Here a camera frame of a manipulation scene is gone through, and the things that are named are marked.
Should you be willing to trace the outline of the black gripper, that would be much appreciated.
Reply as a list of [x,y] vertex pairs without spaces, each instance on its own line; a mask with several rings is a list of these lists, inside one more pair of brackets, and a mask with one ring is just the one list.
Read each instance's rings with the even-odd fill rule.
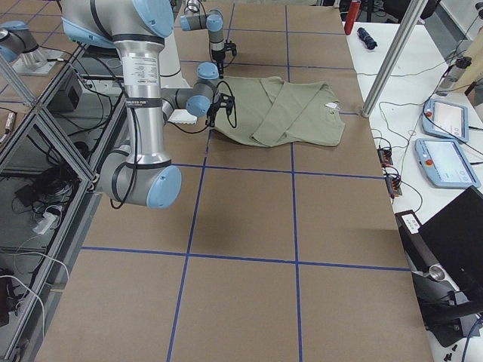
[[224,109],[226,117],[229,118],[235,108],[235,97],[224,93],[218,93],[216,100],[212,102],[207,112],[205,125],[215,127],[216,116],[220,109]]
[[224,69],[226,68],[225,66],[225,59],[226,59],[226,54],[231,53],[232,55],[232,60],[228,63],[228,65],[231,64],[231,62],[236,58],[237,56],[237,45],[233,41],[222,41],[218,43],[210,43],[210,55],[212,61],[216,64],[219,78],[224,77]]

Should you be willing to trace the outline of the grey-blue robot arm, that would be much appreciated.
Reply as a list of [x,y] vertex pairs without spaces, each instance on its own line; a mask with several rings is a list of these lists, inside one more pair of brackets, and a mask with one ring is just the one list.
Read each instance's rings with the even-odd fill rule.
[[226,40],[223,32],[224,18],[222,12],[213,8],[206,11],[201,1],[187,1],[183,14],[180,16],[180,26],[183,31],[205,29],[208,32],[208,51],[211,62],[217,67],[219,77],[224,78],[226,55],[231,54],[235,59],[238,50],[235,42]]
[[162,87],[160,56],[174,31],[169,1],[65,1],[62,21],[70,39],[114,48],[122,62],[129,135],[103,162],[101,189],[120,205],[169,207],[182,175],[165,151],[164,126],[178,109],[205,116],[209,127],[219,109],[236,114],[233,94],[218,90],[222,67],[204,62],[193,87]]

